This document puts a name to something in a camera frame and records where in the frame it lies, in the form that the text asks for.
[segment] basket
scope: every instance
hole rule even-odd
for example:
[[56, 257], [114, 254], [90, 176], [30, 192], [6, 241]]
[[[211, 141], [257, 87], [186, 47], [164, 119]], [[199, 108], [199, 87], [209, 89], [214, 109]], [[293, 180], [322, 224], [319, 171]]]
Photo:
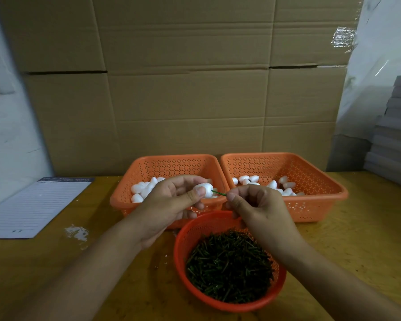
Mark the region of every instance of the basket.
[[[209, 154], [144, 156], [135, 160], [126, 171], [110, 198], [110, 204], [115, 209], [121, 210], [126, 216], [140, 204], [131, 203], [132, 185], [140, 181], [150, 181], [152, 177], [170, 178], [177, 175], [199, 175], [207, 179], [211, 178], [214, 187], [219, 192], [225, 193], [230, 190], [215, 156]], [[202, 211], [195, 207], [190, 207], [190, 209], [203, 214], [212, 210], [220, 210], [225, 201], [224, 196], [202, 199], [205, 205]], [[168, 229], [181, 228], [188, 221], [187, 219], [175, 221]]]
[[273, 261], [272, 264], [272, 268], [275, 270], [273, 273], [274, 281], [271, 280], [271, 286], [269, 290], [264, 297], [251, 303], [232, 304], [215, 300], [199, 291], [195, 286], [192, 285], [186, 276], [185, 261], [187, 260], [193, 248], [198, 244], [201, 236], [209, 236], [211, 232], [225, 232], [230, 228], [235, 228], [237, 231], [249, 233], [246, 228], [241, 229], [241, 219], [239, 218], [234, 220], [232, 217], [232, 212], [229, 211], [211, 212], [187, 223], [186, 226], [180, 230], [175, 240], [174, 263], [176, 270], [187, 289], [199, 300], [205, 302], [206, 304], [216, 309], [233, 313], [254, 311], [262, 308], [266, 304], [269, 304], [274, 298], [277, 297], [278, 293], [282, 289], [282, 286], [285, 282], [286, 270], [276, 261]]
[[232, 177], [258, 175], [261, 185], [288, 176], [296, 183], [294, 192], [305, 196], [283, 197], [294, 222], [323, 220], [337, 200], [348, 197], [340, 183], [317, 167], [293, 153], [231, 153], [221, 157], [221, 167], [230, 188], [235, 188]]

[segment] lined paper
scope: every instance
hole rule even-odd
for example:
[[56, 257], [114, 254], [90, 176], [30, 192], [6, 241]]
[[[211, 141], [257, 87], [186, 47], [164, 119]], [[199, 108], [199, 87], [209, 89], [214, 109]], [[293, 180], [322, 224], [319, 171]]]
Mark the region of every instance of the lined paper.
[[0, 239], [32, 238], [94, 178], [47, 177], [0, 204]]

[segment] stack of gray panels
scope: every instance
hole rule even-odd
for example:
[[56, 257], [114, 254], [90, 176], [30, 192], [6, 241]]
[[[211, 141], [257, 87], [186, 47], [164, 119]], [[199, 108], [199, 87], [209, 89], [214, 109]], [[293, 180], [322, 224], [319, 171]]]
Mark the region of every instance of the stack of gray panels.
[[395, 80], [385, 115], [374, 128], [364, 168], [401, 184], [401, 75]]

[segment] yellow table surface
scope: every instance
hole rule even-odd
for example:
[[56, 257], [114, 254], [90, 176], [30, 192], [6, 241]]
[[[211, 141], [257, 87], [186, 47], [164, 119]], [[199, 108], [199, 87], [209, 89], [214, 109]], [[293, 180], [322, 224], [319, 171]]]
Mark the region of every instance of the yellow table surface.
[[[326, 257], [401, 304], [401, 186], [369, 172], [329, 174], [349, 191], [319, 223], [298, 224]], [[34, 239], [0, 240], [0, 318], [58, 275], [122, 219], [108, 204], [120, 177], [98, 177]], [[84, 227], [87, 240], [65, 229]], [[191, 295], [173, 265], [172, 232], [140, 253], [95, 320], [331, 320], [291, 275], [277, 299], [259, 311], [215, 310]]]

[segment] basket rim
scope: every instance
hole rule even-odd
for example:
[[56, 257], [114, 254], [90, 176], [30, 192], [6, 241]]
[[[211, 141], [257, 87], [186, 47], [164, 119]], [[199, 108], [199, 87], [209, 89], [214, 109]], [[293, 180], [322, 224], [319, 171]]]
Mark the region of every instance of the basket rim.
[[[125, 172], [125, 174], [123, 175], [122, 179], [120, 180], [120, 182], [118, 183], [116, 189], [114, 190], [114, 192], [112, 193], [112, 195], [110, 196], [110, 205], [115, 208], [115, 209], [119, 209], [119, 210], [123, 210], [123, 209], [135, 209], [137, 208], [140, 204], [142, 203], [124, 203], [121, 202], [120, 200], [118, 200], [117, 198], [117, 194], [120, 193], [123, 188], [124, 188], [124, 184], [125, 181], [127, 179], [129, 179], [129, 172], [131, 171], [131, 168], [135, 167], [140, 161], [144, 161], [146, 159], [154, 159], [154, 160], [158, 160], [160, 158], [181, 158], [181, 157], [209, 157], [212, 158], [212, 160], [214, 161], [215, 165], [218, 168], [218, 172], [219, 175], [221, 177], [221, 179], [223, 180], [223, 184], [225, 186], [226, 192], [230, 190], [229, 184], [227, 182], [227, 178], [223, 172], [223, 169], [221, 168], [220, 162], [218, 161], [218, 159], [211, 155], [211, 154], [176, 154], [176, 155], [151, 155], [151, 156], [141, 156], [137, 159], [135, 159], [131, 165], [129, 166], [128, 170]], [[201, 202], [205, 205], [218, 205], [218, 204], [223, 204], [226, 201], [226, 197], [224, 196], [218, 196], [217, 198], [212, 198], [212, 199], [201, 199]]]
[[228, 210], [216, 210], [209, 212], [208, 214], [198, 216], [196, 219], [191, 220], [188, 222], [185, 226], [182, 227], [180, 232], [178, 232], [178, 235], [175, 239], [175, 245], [174, 245], [174, 265], [177, 269], [177, 273], [186, 286], [186, 288], [194, 295], [196, 296], [199, 300], [202, 302], [210, 305], [211, 307], [214, 307], [216, 309], [219, 309], [221, 311], [228, 311], [228, 312], [233, 312], [233, 313], [244, 313], [244, 312], [250, 312], [254, 311], [257, 309], [260, 309], [264, 307], [265, 305], [269, 304], [271, 301], [273, 301], [279, 294], [279, 292], [282, 290], [283, 284], [286, 279], [286, 269], [282, 264], [279, 262], [279, 271], [278, 271], [278, 280], [275, 283], [275, 286], [273, 287], [273, 291], [270, 292], [269, 294], [266, 294], [266, 296], [260, 298], [257, 301], [250, 302], [250, 303], [242, 303], [242, 304], [233, 304], [233, 303], [225, 303], [221, 302], [219, 300], [215, 300], [212, 297], [209, 297], [202, 293], [200, 290], [198, 290], [187, 278], [185, 268], [182, 268], [181, 263], [185, 266], [185, 262], [182, 260], [182, 257], [178, 254], [180, 245], [182, 243], [182, 238], [183, 236], [188, 232], [189, 229], [194, 227], [197, 223], [203, 221], [203, 220], [209, 220], [211, 218], [216, 218], [216, 217], [225, 217], [225, 218], [232, 218], [232, 212]]
[[[305, 158], [302, 156], [299, 156], [296, 153], [291, 153], [291, 152], [253, 152], [253, 153], [226, 153], [220, 157], [220, 163], [221, 163], [221, 168], [226, 176], [227, 183], [229, 185], [230, 189], [236, 188], [236, 186], [233, 183], [232, 176], [230, 175], [230, 172], [227, 168], [227, 165], [225, 163], [225, 159], [232, 157], [232, 156], [247, 156], [247, 155], [256, 155], [256, 156], [267, 156], [269, 154], [279, 154], [279, 155], [292, 155], [298, 157], [300, 160], [304, 161], [308, 165], [310, 165], [312, 168], [314, 168], [317, 172], [321, 173], [325, 178], [330, 180], [331, 182], [335, 183], [339, 188], [340, 192], [335, 193], [335, 194], [323, 194], [323, 195], [304, 195], [303, 200], [307, 201], [312, 201], [312, 200], [344, 200], [347, 199], [349, 196], [349, 192], [346, 189], [345, 186], [343, 186], [341, 183], [338, 181], [334, 180], [332, 177], [327, 175], [325, 172], [321, 171], [319, 168], [314, 166], [312, 163], [307, 161]], [[283, 197], [284, 202], [296, 202], [301, 200], [301, 198], [297, 198], [297, 196], [284, 196]]]

